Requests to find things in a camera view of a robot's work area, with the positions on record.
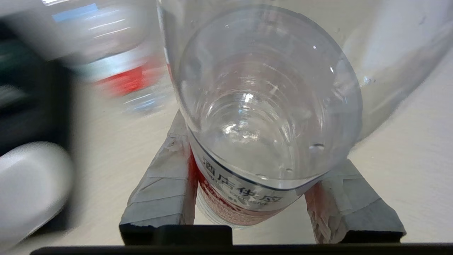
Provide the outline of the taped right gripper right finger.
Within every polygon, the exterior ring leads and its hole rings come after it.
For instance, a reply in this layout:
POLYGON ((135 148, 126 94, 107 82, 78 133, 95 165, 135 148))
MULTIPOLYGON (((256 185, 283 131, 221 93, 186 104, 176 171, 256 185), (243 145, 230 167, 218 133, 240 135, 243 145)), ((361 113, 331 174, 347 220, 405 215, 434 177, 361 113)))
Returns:
POLYGON ((397 212, 350 160, 325 174, 305 199, 318 244, 399 243, 406 235, 397 212))

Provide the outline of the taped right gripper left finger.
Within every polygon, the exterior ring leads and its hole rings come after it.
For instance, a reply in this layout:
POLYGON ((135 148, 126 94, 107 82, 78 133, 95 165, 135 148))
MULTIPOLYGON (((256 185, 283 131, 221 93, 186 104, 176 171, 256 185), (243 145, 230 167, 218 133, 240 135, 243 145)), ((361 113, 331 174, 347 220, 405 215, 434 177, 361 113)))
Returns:
POLYGON ((125 245, 150 245, 166 225, 192 225, 197 198, 197 165, 178 111, 167 137, 131 193, 120 219, 125 245))

